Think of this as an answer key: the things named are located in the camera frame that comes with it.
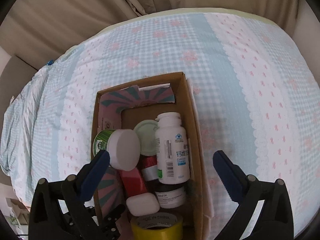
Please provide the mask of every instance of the wall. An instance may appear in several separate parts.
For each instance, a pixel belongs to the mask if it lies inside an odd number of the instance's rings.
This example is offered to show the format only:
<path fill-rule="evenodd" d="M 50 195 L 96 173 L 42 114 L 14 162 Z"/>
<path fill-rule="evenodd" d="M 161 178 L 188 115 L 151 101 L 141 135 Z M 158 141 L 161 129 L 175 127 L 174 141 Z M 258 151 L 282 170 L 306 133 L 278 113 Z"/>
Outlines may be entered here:
<path fill-rule="evenodd" d="M 13 191 L 13 187 L 0 183 L 0 210 L 3 215 L 8 216 L 10 210 L 6 198 L 18 199 Z"/>
<path fill-rule="evenodd" d="M 2 74 L 2 71 L 4 70 L 5 65 L 7 65 L 10 58 L 11 58 L 11 56 L 8 53 L 6 53 L 4 51 L 4 49 L 2 49 L 0 47 L 0 76 Z M 6 176 L 2 172 L 1 168 L 0 168 L 0 183 L 5 184 L 5 185 L 11 185 L 10 177 Z"/>
<path fill-rule="evenodd" d="M 320 84 L 320 23 L 305 0 L 300 0 L 292 38 Z"/>
<path fill-rule="evenodd" d="M 7 65 L 10 58 L 11 56 L 8 53 L 6 53 L 4 49 L 0 47 L 0 75 L 4 70 L 5 65 Z"/>

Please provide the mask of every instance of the yellow tape roll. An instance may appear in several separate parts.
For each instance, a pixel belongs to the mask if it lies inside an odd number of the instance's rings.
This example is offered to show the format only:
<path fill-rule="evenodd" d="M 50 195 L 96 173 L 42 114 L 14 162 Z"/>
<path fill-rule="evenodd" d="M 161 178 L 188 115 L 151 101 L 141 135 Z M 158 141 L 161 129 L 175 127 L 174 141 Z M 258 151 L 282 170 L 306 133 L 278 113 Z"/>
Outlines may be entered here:
<path fill-rule="evenodd" d="M 135 240 L 182 239 L 182 217 L 180 215 L 159 212 L 133 218 L 131 228 Z"/>

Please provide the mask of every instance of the bed sheet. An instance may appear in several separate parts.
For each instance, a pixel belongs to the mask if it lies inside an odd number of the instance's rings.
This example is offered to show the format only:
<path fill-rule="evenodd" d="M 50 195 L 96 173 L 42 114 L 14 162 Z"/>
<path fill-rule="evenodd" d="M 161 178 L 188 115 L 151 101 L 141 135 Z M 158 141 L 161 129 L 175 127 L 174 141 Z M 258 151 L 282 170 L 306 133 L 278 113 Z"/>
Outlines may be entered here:
<path fill-rule="evenodd" d="M 30 205 L 41 177 L 65 179 L 90 161 L 97 91 L 176 71 L 193 84 L 215 212 L 209 239 L 236 208 L 212 166 L 217 149 L 246 174 L 283 178 L 300 232 L 320 205 L 319 87 L 283 30 L 226 13 L 131 22 L 42 68 L 5 116 L 1 167 L 17 196 Z"/>

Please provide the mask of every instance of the blue gripper pad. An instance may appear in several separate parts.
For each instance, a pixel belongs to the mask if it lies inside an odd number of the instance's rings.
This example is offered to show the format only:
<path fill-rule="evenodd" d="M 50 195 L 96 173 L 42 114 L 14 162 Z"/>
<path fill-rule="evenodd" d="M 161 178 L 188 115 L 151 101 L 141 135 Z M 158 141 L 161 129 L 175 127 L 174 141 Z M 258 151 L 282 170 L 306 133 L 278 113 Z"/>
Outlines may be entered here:
<path fill-rule="evenodd" d="M 93 160 L 82 167 L 78 173 L 80 201 L 89 201 L 100 183 L 103 175 L 106 173 L 110 164 L 110 155 L 105 150 L 100 150 Z"/>
<path fill-rule="evenodd" d="M 231 200 L 242 203 L 247 186 L 244 172 L 234 165 L 223 151 L 216 151 L 212 162 Z"/>

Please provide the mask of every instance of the label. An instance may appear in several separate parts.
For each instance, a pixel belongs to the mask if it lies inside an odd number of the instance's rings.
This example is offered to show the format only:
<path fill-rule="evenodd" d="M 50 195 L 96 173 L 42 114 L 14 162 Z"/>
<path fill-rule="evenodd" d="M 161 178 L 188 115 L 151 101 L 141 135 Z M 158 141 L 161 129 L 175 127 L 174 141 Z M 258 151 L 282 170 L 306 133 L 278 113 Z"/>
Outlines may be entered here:
<path fill-rule="evenodd" d="M 105 142 L 103 142 L 102 140 L 97 140 L 96 143 L 96 152 L 99 152 L 101 149 L 106 149 L 105 147 Z"/>
<path fill-rule="evenodd" d="M 175 208 L 181 206 L 186 201 L 184 187 L 168 192 L 156 191 L 156 196 L 162 208 Z"/>
<path fill-rule="evenodd" d="M 173 162 L 166 162 L 165 168 L 167 172 L 167 177 L 174 177 Z"/>
<path fill-rule="evenodd" d="M 175 142 L 183 142 L 183 138 L 182 138 L 182 135 L 181 135 L 180 133 L 178 133 L 178 134 L 176 135 Z"/>
<path fill-rule="evenodd" d="M 180 184 L 190 178 L 188 138 L 183 127 L 156 131 L 156 155 L 161 183 Z"/>
<path fill-rule="evenodd" d="M 152 215 L 141 216 L 136 219 L 137 226 L 143 229 L 150 229 L 154 227 L 172 227 L 178 222 L 178 218 L 169 213 L 155 213 Z"/>
<path fill-rule="evenodd" d="M 141 170 L 144 181 L 150 181 L 158 179 L 158 167 L 157 165 L 145 168 Z"/>
<path fill-rule="evenodd" d="M 164 141 L 164 152 L 167 159 L 172 159 L 171 140 Z"/>
<path fill-rule="evenodd" d="M 158 170 L 158 177 L 159 179 L 162 179 L 162 170 Z"/>

